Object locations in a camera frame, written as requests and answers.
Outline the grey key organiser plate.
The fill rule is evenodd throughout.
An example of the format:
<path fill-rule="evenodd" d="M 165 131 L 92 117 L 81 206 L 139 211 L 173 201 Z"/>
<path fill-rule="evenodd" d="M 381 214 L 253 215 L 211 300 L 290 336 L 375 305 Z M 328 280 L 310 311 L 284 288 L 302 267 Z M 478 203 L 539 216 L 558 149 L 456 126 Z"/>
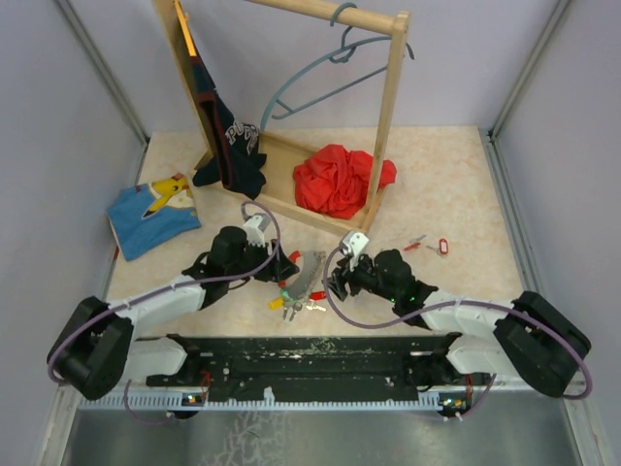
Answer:
<path fill-rule="evenodd" d="M 325 258 L 325 251 L 307 250 L 301 253 L 302 268 L 294 282 L 288 284 L 281 293 L 286 301 L 298 301 L 308 294 L 322 270 Z"/>

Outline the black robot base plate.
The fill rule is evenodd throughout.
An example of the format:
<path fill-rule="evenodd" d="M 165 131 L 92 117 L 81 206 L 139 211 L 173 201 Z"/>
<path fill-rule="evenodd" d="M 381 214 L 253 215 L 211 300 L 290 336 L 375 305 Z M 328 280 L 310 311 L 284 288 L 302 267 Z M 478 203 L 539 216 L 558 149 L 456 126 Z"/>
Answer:
<path fill-rule="evenodd" d="M 180 371 L 153 375 L 149 387 L 207 390 L 214 402 L 415 401 L 443 386 L 483 386 L 484 372 L 461 375 L 446 355 L 456 335 L 390 337 L 184 338 Z"/>

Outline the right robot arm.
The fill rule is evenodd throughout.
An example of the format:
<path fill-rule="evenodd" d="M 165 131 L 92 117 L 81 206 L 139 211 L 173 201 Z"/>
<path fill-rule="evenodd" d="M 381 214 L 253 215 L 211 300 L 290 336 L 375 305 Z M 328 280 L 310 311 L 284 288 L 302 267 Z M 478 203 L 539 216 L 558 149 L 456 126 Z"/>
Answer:
<path fill-rule="evenodd" d="M 525 290 L 512 300 L 477 300 L 417 279 L 398 250 L 374 257 L 344 247 L 335 252 L 342 259 L 327 259 L 322 285 L 329 306 L 345 323 L 366 330 L 405 324 L 455 335 L 433 361 L 441 382 L 485 373 L 519 378 L 551 398 L 583 400 L 592 393 L 593 377 L 585 363 L 591 341 L 539 293 Z M 394 318 L 364 323 L 347 316 L 340 303 L 362 291 L 386 300 Z"/>

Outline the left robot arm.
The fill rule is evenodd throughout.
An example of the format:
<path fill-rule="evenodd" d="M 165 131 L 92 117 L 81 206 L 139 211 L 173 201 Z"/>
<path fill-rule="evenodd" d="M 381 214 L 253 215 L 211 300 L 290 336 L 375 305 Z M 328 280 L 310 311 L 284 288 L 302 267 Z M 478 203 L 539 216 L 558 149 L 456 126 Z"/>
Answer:
<path fill-rule="evenodd" d="M 168 284 L 114 303 L 95 296 L 80 301 L 47 356 L 49 375 L 88 400 L 108 394 L 122 380 L 169 374 L 195 383 L 202 362 L 176 337 L 148 340 L 161 323 L 206 309 L 230 289 L 256 280 L 280 284 L 298 273 L 278 239 L 267 241 L 261 216 L 225 226 L 211 248 Z"/>

